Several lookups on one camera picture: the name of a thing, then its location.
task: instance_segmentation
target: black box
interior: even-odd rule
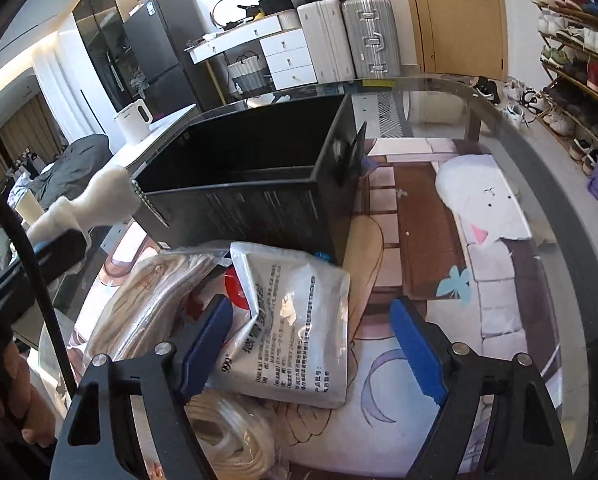
[[[365,125],[350,96],[228,113],[182,131],[136,176],[134,218],[171,248],[242,240],[343,263]]]

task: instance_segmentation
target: silver bolt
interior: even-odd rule
[[[470,346],[466,343],[453,343],[453,352],[457,355],[470,354]]]
[[[157,355],[165,355],[172,350],[172,343],[168,343],[164,341],[163,343],[159,343],[156,347],[154,347],[154,353]]]
[[[532,357],[528,354],[519,354],[517,362],[522,366],[530,366],[533,363]]]
[[[107,361],[108,356],[105,354],[98,354],[92,358],[92,364],[97,367],[106,364]]]

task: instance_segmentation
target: dark gray blanket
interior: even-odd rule
[[[108,137],[91,135],[75,140],[61,154],[55,164],[34,179],[32,191],[41,207],[47,210],[60,196],[77,198],[92,176],[112,158]],[[0,226],[0,272],[12,259],[10,240]]]

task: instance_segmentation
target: refrigerator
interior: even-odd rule
[[[192,63],[184,51],[188,41],[205,34],[193,0],[149,0],[124,29],[162,113],[191,104],[202,112],[222,105],[206,63]]]

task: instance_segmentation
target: silver suitcase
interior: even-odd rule
[[[348,0],[342,9],[357,77],[399,76],[399,41],[390,0]]]
[[[355,79],[348,34],[339,0],[321,0],[297,8],[319,83]]]

